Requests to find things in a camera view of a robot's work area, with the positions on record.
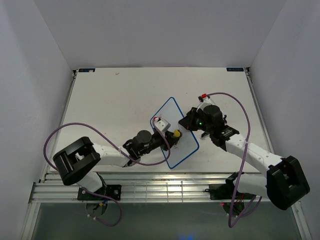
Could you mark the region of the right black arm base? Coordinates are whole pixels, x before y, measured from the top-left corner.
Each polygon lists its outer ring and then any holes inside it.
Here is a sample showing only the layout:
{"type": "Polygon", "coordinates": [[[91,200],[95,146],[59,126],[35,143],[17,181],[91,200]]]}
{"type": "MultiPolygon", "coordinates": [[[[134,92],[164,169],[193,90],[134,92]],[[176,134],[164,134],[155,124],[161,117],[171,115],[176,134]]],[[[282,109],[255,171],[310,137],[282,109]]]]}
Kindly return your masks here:
{"type": "Polygon", "coordinates": [[[237,180],[238,174],[238,172],[234,172],[225,179],[223,184],[210,184],[204,192],[210,194],[211,200],[231,200],[235,188],[234,181],[237,180]]]}

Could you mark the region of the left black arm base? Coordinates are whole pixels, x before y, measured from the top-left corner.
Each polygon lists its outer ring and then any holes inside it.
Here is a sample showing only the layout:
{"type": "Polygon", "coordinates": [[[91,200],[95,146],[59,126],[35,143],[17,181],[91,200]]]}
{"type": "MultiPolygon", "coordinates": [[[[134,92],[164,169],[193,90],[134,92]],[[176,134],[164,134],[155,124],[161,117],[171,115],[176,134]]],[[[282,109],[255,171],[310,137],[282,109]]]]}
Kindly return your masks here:
{"type": "MultiPolygon", "coordinates": [[[[121,199],[122,186],[120,184],[109,184],[98,189],[94,194],[104,195],[110,198],[113,198],[116,201],[121,199]]],[[[106,200],[103,197],[98,197],[96,195],[92,195],[87,193],[83,188],[79,188],[77,194],[78,201],[104,201],[106,200]]]]}

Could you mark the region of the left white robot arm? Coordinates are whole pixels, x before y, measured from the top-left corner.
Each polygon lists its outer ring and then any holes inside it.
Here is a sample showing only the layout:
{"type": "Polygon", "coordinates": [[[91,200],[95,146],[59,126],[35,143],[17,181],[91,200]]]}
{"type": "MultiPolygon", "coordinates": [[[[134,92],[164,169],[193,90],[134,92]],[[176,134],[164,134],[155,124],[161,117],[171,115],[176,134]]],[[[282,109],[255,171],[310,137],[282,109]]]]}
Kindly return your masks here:
{"type": "Polygon", "coordinates": [[[168,151],[183,136],[180,130],[151,134],[141,130],[132,139],[127,140],[118,151],[112,147],[93,143],[84,136],[60,150],[53,156],[53,162],[66,186],[76,184],[88,190],[95,199],[106,195],[106,187],[98,173],[93,171],[96,165],[131,167],[141,162],[141,158],[151,151],[161,148],[168,151]]]}

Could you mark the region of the yellow bone-shaped eraser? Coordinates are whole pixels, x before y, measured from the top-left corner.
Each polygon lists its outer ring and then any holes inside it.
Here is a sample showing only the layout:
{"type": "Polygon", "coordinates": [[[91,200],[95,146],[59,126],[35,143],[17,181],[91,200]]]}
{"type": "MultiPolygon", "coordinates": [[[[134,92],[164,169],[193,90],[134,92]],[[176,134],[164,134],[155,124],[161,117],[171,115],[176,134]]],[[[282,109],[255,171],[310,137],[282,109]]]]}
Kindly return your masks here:
{"type": "Polygon", "coordinates": [[[182,137],[182,132],[179,130],[179,129],[176,129],[174,132],[173,132],[173,137],[182,137]]]}

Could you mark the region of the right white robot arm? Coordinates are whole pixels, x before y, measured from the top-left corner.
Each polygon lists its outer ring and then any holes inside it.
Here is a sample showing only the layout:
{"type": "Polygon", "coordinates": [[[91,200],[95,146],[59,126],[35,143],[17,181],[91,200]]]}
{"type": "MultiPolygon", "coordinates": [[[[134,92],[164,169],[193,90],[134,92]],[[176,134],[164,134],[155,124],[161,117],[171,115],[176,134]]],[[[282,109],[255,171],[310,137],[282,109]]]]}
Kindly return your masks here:
{"type": "Polygon", "coordinates": [[[238,171],[213,191],[217,199],[237,199],[242,194],[268,198],[277,208],[287,210],[310,192],[310,186],[300,162],[293,156],[282,157],[249,143],[238,130],[227,125],[220,108],[207,105],[193,107],[178,122],[186,130],[201,130],[214,145],[257,169],[262,176],[238,171]]]}

